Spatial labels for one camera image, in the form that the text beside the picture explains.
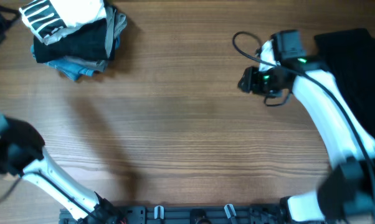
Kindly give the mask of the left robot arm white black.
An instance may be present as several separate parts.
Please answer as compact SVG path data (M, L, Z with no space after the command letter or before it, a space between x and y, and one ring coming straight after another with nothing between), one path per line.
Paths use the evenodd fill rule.
M31 53L38 63L71 80L101 72L113 58L124 15L106 1L32 1L17 10L0 5L0 43L21 20L34 35ZM49 155L29 123L0 113L0 174L15 175L61 203L77 223L123 223L112 203L79 184Z

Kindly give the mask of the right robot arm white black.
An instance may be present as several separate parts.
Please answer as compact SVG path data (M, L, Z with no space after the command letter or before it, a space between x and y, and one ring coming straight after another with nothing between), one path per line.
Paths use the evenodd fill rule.
M375 138L361 126L323 62L262 62L244 70L238 87L266 100L288 90L307 110L328 153L329 176L315 190L282 198L279 222L328 223L371 215L375 223Z

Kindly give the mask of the white Puma t-shirt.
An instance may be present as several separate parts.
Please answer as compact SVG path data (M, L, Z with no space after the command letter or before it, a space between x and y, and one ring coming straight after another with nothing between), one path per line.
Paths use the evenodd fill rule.
M45 45L107 17L104 0L35 0L19 8L23 23Z

